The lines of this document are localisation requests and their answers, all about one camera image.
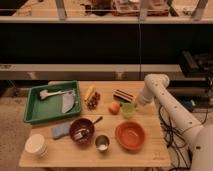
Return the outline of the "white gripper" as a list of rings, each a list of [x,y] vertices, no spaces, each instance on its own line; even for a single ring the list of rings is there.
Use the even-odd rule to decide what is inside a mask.
[[[147,87],[144,87],[138,94],[136,100],[141,105],[146,105],[152,102],[154,95],[151,90]]]

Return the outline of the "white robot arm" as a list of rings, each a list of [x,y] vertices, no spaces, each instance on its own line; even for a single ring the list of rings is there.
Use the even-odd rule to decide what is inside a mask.
[[[137,101],[141,105],[146,105],[156,97],[192,151],[190,171],[213,171],[213,125],[204,126],[183,107],[167,90],[169,83],[166,74],[146,75]]]

